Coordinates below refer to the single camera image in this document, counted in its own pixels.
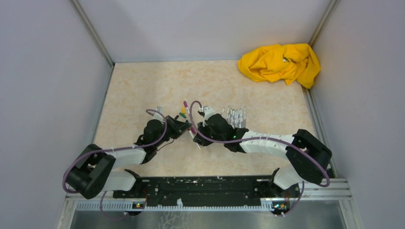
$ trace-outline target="black mounting plate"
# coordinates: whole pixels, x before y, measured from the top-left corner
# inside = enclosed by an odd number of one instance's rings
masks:
[[[148,206],[177,206],[181,198],[185,207],[260,206],[260,198],[273,198],[264,183],[272,179],[264,176],[209,176],[209,177],[143,177],[141,193],[115,191],[114,198],[144,198]],[[298,184],[288,189],[290,198],[298,197]]]

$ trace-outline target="yellow towel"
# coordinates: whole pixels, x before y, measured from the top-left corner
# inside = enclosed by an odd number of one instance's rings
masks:
[[[308,89],[320,71],[318,58],[308,44],[263,46],[243,55],[238,67],[255,82],[283,79],[290,85],[297,80]]]

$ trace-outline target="white wall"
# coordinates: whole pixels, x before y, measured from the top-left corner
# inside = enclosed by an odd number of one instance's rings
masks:
[[[115,62],[239,59],[309,42],[330,0],[80,0]]]
[[[315,45],[313,92],[366,229],[403,228],[405,1],[343,0]]]
[[[0,228],[54,228],[110,67],[68,0],[0,1],[0,31]]]

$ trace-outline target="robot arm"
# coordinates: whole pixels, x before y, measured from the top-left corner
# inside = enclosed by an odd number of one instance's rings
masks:
[[[147,145],[157,141],[164,132],[164,122],[167,124],[163,138],[145,148],[135,148],[136,146]],[[115,168],[133,164],[145,164],[149,162],[158,150],[158,147],[170,139],[177,139],[191,124],[184,123],[167,116],[165,119],[154,114],[144,128],[143,134],[139,136],[132,149],[110,152],[103,151],[95,144],[88,145],[79,157],[91,151],[99,150],[80,160],[71,171],[68,172],[66,183],[82,194],[86,199],[91,199],[102,191],[135,191],[139,188],[135,185],[142,182],[141,177],[135,172],[125,169],[124,171],[112,171]]]
[[[199,114],[204,117],[204,121],[198,123],[198,130],[205,136],[217,140],[217,141],[230,141],[230,140],[242,140],[235,143],[224,144],[226,148],[233,152],[241,153],[264,153],[273,156],[278,156],[289,160],[291,163],[287,167],[277,169],[275,171],[272,184],[277,185],[282,190],[289,188],[290,186],[306,180],[311,183],[320,184],[323,177],[321,171],[317,166],[301,153],[297,152],[290,146],[282,144],[278,141],[267,140],[267,138],[273,138],[290,143],[300,149],[304,149],[312,159],[318,162],[323,169],[326,169],[332,152],[321,143],[316,137],[306,130],[299,129],[297,133],[293,135],[269,135],[256,133],[246,128],[233,128],[227,123],[225,118],[220,114],[216,114],[215,111],[206,106]],[[194,138],[194,142],[201,146],[208,146],[212,144],[197,135]]]

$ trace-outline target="metal frame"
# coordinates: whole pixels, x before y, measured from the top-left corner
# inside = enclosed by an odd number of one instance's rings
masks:
[[[90,22],[89,18],[87,17],[87,15],[86,15],[85,11],[83,10],[79,1],[78,0],[69,0],[69,1],[71,2],[73,8],[77,12],[80,19],[82,20],[85,28],[89,32],[89,35],[92,37],[95,45],[97,46],[97,48],[99,49],[101,54],[104,56],[106,61],[110,64],[110,66],[111,66],[110,80],[111,80],[111,75],[113,73],[115,63],[112,61],[111,56],[109,55],[103,42],[99,38],[96,30],[94,29],[92,23]],[[336,6],[339,4],[339,2],[340,2],[340,0],[331,0],[330,1],[322,19],[319,22],[319,25],[317,26],[316,30],[314,31],[314,34],[312,35],[312,37],[309,41],[310,46],[313,46],[315,44],[321,31],[326,26],[326,23],[331,15],[331,13],[336,9]],[[312,123],[313,123],[314,129],[315,129],[315,134],[317,135],[317,137],[319,138],[320,141],[322,141],[326,146],[329,146],[328,140],[325,135],[325,131],[322,126],[322,120],[320,118],[320,114],[317,109],[313,93],[311,92],[311,90],[308,90],[305,88],[303,88],[303,93],[305,95],[305,99],[306,99],[306,102],[308,105],[309,114],[311,116]],[[94,127],[94,136],[96,136],[97,126],[100,121],[105,97],[103,99],[103,104],[101,105],[97,124]],[[334,166],[333,160],[330,163],[331,163],[331,167],[332,167],[334,174],[337,175],[336,166]],[[62,209],[61,216],[59,219],[58,229],[69,229],[72,224],[73,217],[74,217],[76,210],[84,210],[86,208],[83,207],[83,206],[85,206],[83,204],[92,203],[91,201],[99,202],[100,199],[101,199],[101,195],[98,195],[97,197],[93,198],[92,200],[86,200],[80,194],[68,194],[64,201],[63,209]],[[263,198],[262,202],[263,201],[264,202],[279,201],[279,200],[280,199],[278,199],[278,198]],[[348,229],[362,229],[363,228],[360,217],[357,214],[356,206],[354,204],[352,194],[350,192],[349,184],[348,184],[347,180],[344,178],[331,179],[331,185],[327,188],[321,188],[321,187],[318,187],[317,185],[314,185],[311,183],[306,183],[306,188],[304,190],[303,197],[301,200],[302,201],[338,200],[339,204],[340,204],[341,212],[342,212],[342,218],[345,222],[346,228],[348,228]],[[118,205],[119,208],[116,207],[117,205],[115,205],[115,207],[111,207],[111,206],[114,206],[114,205],[112,205],[114,203],[115,204],[118,204],[118,203],[120,203],[120,204],[128,203],[129,204],[129,203],[141,202],[141,201],[145,201],[145,199],[139,199],[139,198],[138,199],[113,199],[112,192],[108,192],[105,197],[106,205],[103,204],[103,207],[104,207],[105,211],[118,210],[118,209],[125,210],[125,208],[127,208],[128,206]],[[150,208],[146,208],[146,210],[148,210],[148,211],[167,211],[167,210],[191,210],[191,209],[189,209],[189,208],[186,209],[184,207],[177,207],[177,208],[152,208],[152,207],[150,207]],[[251,209],[238,208],[238,209],[234,209],[234,210],[243,210],[243,211],[248,210],[249,211]]]

